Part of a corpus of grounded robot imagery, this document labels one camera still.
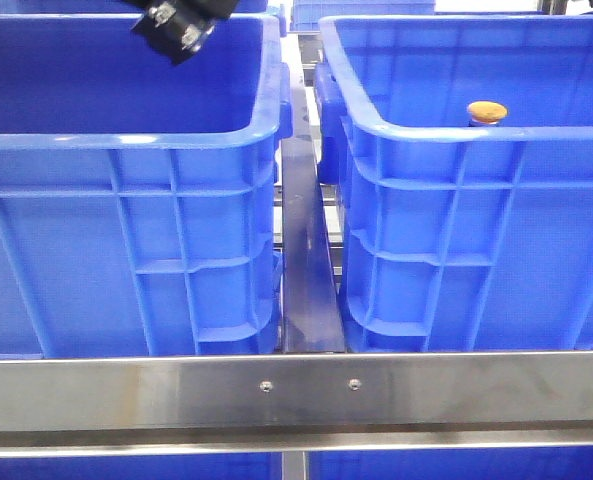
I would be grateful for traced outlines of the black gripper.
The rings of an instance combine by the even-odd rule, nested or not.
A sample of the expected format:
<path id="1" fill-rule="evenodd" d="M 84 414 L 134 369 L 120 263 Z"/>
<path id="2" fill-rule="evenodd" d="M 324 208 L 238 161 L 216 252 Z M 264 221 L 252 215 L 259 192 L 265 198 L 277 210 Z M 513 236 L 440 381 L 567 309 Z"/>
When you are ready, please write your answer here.
<path id="1" fill-rule="evenodd" d="M 143 37 L 173 65 L 195 56 L 220 21 L 236 10 L 236 0 L 128 1 L 142 12 L 132 32 Z"/>

